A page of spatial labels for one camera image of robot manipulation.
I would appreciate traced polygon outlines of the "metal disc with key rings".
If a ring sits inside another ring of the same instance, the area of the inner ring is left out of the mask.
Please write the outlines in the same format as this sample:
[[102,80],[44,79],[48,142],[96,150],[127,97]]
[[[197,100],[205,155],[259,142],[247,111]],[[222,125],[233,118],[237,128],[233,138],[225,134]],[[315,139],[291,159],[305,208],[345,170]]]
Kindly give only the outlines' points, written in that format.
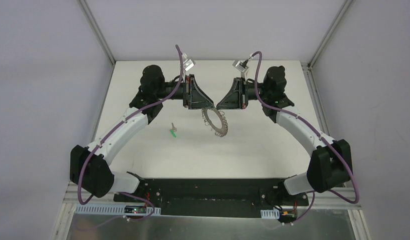
[[216,108],[203,108],[201,110],[205,126],[210,127],[217,137],[225,137],[228,133],[228,122],[225,113]]

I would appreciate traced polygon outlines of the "silver key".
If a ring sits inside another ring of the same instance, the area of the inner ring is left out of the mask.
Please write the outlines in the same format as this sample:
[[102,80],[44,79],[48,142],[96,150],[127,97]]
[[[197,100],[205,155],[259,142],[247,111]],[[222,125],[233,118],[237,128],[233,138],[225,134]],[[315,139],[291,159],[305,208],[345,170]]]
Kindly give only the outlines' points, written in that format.
[[173,132],[176,132],[176,131],[177,131],[177,128],[175,127],[174,123],[171,123],[171,125],[172,125],[171,130],[172,130]]

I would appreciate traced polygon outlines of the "green plastic key tag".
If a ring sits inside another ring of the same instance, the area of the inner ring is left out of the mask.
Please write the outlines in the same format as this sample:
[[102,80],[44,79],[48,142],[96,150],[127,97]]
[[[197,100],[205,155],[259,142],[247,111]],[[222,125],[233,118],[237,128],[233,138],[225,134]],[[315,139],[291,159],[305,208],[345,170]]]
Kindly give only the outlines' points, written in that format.
[[175,133],[175,131],[173,131],[173,130],[170,130],[170,133],[171,133],[171,135],[174,137],[174,138],[176,138],[177,136],[176,136],[176,133]]

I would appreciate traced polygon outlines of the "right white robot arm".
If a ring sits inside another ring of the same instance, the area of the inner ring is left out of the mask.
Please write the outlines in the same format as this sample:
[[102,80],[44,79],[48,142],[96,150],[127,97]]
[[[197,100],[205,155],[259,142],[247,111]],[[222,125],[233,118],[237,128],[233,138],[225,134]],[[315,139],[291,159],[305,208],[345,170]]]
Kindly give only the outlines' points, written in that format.
[[245,109],[248,102],[262,100],[262,110],[272,122],[289,132],[310,156],[307,170],[283,180],[277,200],[289,205],[297,194],[323,193],[351,180],[351,148],[347,141],[335,140],[314,128],[300,116],[294,103],[285,94],[285,68],[268,68],[262,83],[237,77],[224,98],[216,105],[219,110]]

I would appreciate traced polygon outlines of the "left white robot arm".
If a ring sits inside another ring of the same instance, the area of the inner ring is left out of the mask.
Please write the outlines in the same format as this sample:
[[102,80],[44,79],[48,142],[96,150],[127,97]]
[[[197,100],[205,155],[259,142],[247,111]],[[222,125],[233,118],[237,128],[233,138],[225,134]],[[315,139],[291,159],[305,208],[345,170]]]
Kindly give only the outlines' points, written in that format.
[[181,100],[189,110],[214,107],[195,76],[185,74],[185,68],[181,68],[178,81],[166,81],[161,67],[145,67],[138,92],[118,121],[87,146],[76,145],[70,152],[70,180],[77,185],[81,204],[88,202],[82,199],[82,190],[90,193],[90,198],[125,192],[133,202],[144,199],[145,188],[139,185],[139,177],[112,171],[110,166],[120,150],[157,117],[166,100]]

